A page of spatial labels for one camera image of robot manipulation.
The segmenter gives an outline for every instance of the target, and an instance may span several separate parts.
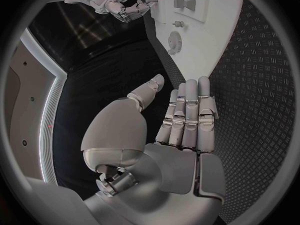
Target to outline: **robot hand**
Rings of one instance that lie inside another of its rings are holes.
[[[215,98],[210,96],[210,80],[202,76],[190,79],[173,90],[165,119],[156,136],[156,143],[192,151],[213,152],[215,119],[218,119]]]
[[[131,7],[125,7],[122,2],[127,0],[64,0],[68,4],[84,3],[92,6],[98,14],[111,13],[122,22],[128,23],[142,17],[158,0],[138,0]]]

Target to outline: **textured metal surface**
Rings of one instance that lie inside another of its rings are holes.
[[[44,107],[39,137],[40,164],[43,179],[46,183],[55,185],[57,185],[58,182],[53,165],[53,125],[63,87],[64,82],[55,79]]]
[[[144,16],[148,38],[175,88],[182,74]],[[295,116],[294,83],[285,51],[264,16],[243,1],[236,28],[210,75],[220,119],[215,124],[215,153],[226,178],[220,213],[230,223],[264,193],[285,158]]]

